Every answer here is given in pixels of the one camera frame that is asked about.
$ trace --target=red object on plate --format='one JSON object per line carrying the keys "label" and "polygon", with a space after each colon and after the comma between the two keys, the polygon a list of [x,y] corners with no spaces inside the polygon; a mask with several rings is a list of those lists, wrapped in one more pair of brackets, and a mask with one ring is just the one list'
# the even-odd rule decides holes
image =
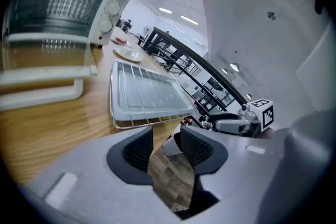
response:
{"label": "red object on plate", "polygon": [[192,119],[184,118],[182,121],[185,125],[192,125],[193,121]]}
{"label": "red object on plate", "polygon": [[126,44],[127,43],[127,40],[124,40],[124,39],[120,39],[118,37],[115,38],[115,40],[119,43],[122,43],[122,44]]}

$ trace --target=black railing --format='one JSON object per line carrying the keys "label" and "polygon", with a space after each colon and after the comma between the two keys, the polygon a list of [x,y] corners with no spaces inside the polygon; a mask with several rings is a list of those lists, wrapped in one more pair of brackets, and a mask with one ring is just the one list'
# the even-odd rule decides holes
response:
{"label": "black railing", "polygon": [[[172,52],[168,49],[170,46],[173,46],[176,50]],[[202,56],[168,33],[154,27],[150,36],[146,40],[143,49],[150,56],[156,56],[163,59],[165,63],[160,64],[167,71],[179,73],[179,75],[184,73],[195,84],[197,84],[200,90],[199,92],[204,94],[203,97],[195,98],[190,95],[188,91],[186,92],[194,99],[195,105],[201,114],[209,116],[210,110],[212,110],[215,106],[218,106],[221,110],[226,111],[226,107],[234,100],[236,100],[240,105],[247,102],[243,95],[221,74],[220,71],[218,71]],[[199,66],[212,76],[212,78],[209,79],[209,83],[211,85],[210,88],[197,80],[196,76],[201,71]],[[225,96],[219,98],[216,94],[214,94],[212,89],[216,89],[217,91],[225,89]]]}

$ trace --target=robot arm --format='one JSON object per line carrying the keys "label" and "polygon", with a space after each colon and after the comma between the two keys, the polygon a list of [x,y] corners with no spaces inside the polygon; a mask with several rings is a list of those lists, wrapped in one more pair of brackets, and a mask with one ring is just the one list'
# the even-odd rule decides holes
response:
{"label": "robot arm", "polygon": [[237,114],[224,112],[210,115],[213,131],[257,137],[273,121],[273,102],[259,99],[243,104]]}

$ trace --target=metal shelving rack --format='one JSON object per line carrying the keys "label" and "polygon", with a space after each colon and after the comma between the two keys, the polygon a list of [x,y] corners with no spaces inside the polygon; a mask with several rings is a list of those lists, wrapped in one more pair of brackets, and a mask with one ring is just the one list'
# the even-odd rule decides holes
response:
{"label": "metal shelving rack", "polygon": [[[176,52],[171,54],[166,49],[158,46],[160,42],[164,41],[166,44],[173,46],[176,48]],[[220,110],[226,111],[226,107],[230,105],[234,100],[236,100],[240,105],[247,103],[247,100],[243,97],[243,95],[218,71],[214,66],[212,66],[208,61],[206,61],[202,56],[194,52],[191,48],[181,43],[179,40],[170,36],[168,33],[154,27],[150,36],[146,40],[146,43],[143,46],[143,49],[151,56],[155,55],[167,61],[166,64],[161,64],[167,71],[174,69],[172,73],[175,74],[185,74],[187,75],[193,82],[197,84],[199,89],[203,92],[204,97],[210,99],[204,104],[201,104],[201,99],[194,98],[194,96],[190,95],[186,90],[186,93],[193,98],[195,101],[195,105],[198,107],[200,112],[209,116],[209,111],[213,109],[215,106],[218,106]],[[181,56],[184,55],[187,59],[190,59],[191,63],[194,64],[193,68],[185,68],[182,63],[186,63],[187,61],[182,60]],[[212,88],[207,87],[205,84],[201,84],[197,81],[196,76],[199,74],[202,67],[205,71],[207,71],[212,78],[228,92],[226,96],[223,98],[218,98],[216,94],[212,91]],[[209,103],[212,103],[214,106],[211,109],[208,109],[206,106]]]}
{"label": "metal shelving rack", "polygon": [[180,85],[172,78],[122,60],[113,62],[110,113],[117,129],[182,119],[195,111],[183,97]]}

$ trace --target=oven control knob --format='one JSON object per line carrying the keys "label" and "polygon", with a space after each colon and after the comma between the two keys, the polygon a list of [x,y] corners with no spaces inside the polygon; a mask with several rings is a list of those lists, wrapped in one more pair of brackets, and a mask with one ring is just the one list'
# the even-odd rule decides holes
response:
{"label": "oven control knob", "polygon": [[118,2],[110,2],[107,4],[107,13],[114,17],[117,16],[120,13],[120,5]]}
{"label": "oven control knob", "polygon": [[98,26],[103,34],[107,34],[112,30],[112,23],[108,19],[101,19],[98,23]]}

